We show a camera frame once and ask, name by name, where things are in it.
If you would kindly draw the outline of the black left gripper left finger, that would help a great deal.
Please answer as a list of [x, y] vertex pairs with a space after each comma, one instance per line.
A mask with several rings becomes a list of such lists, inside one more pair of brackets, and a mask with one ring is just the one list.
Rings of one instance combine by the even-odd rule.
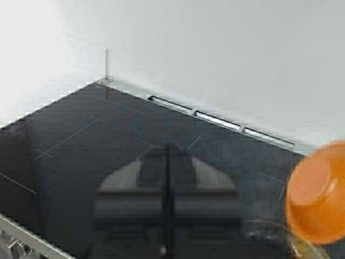
[[93, 205], [93, 258], [159, 258], [165, 147], [107, 176]]

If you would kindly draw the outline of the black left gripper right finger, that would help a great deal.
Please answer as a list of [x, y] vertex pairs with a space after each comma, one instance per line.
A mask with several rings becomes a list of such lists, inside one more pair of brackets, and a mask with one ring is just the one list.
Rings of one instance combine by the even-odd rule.
[[241, 212], [230, 177], [169, 146], [170, 258], [237, 258]]

